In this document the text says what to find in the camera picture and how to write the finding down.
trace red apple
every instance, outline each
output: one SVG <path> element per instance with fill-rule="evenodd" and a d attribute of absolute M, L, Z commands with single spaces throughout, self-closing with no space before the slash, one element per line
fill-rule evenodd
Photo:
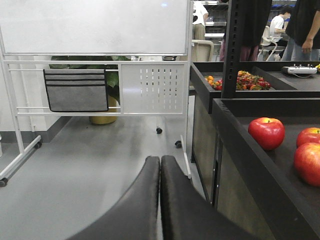
<path fill-rule="evenodd" d="M 266 151 L 276 149 L 285 138 L 285 127 L 275 118 L 260 117 L 250 122 L 249 134 Z"/>
<path fill-rule="evenodd" d="M 299 146 L 294 154 L 294 168 L 307 183 L 320 187 L 320 144 L 307 142 Z"/>
<path fill-rule="evenodd" d="M 296 138 L 296 147 L 298 148 L 305 143 L 320 144 L 320 128 L 309 127 L 302 130 Z"/>

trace mixed vegetables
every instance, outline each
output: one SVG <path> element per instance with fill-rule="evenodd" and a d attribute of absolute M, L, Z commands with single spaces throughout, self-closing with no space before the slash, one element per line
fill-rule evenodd
<path fill-rule="evenodd" d="M 204 77 L 214 90 L 222 90 L 223 81 L 215 81 L 211 75 Z M 269 90 L 271 85 L 263 77 L 253 75 L 248 71 L 238 71 L 236 79 L 236 90 Z"/>

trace man's hand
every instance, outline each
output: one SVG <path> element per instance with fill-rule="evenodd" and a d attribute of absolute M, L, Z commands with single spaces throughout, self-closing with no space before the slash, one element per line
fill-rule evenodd
<path fill-rule="evenodd" d="M 311 53 L 312 46 L 314 45 L 314 40 L 307 38 L 302 44 L 302 52 L 304 54 Z"/>

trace jeans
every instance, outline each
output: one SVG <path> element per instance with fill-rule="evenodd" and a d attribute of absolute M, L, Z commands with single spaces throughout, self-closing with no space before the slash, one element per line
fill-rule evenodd
<path fill-rule="evenodd" d="M 320 49 L 312 49 L 310 53 L 303 53 L 302 47 L 289 37 L 284 50 L 282 61 L 319 61 Z"/>

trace metal shelf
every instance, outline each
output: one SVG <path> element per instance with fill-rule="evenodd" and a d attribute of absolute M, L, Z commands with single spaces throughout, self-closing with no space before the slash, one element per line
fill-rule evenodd
<path fill-rule="evenodd" d="M 207 21 L 205 22 L 206 26 L 226 26 L 226 21 Z"/>
<path fill-rule="evenodd" d="M 223 3 L 219 1 L 198 1 L 199 3 L 202 3 L 203 5 L 228 5 L 228 3 Z"/>
<path fill-rule="evenodd" d="M 296 1 L 283 1 L 283 0 L 273 0 L 272 4 L 280 4 L 280 5 L 295 5 Z"/>
<path fill-rule="evenodd" d="M 224 33 L 206 33 L 204 36 L 210 39 L 222 39 L 224 35 Z"/>

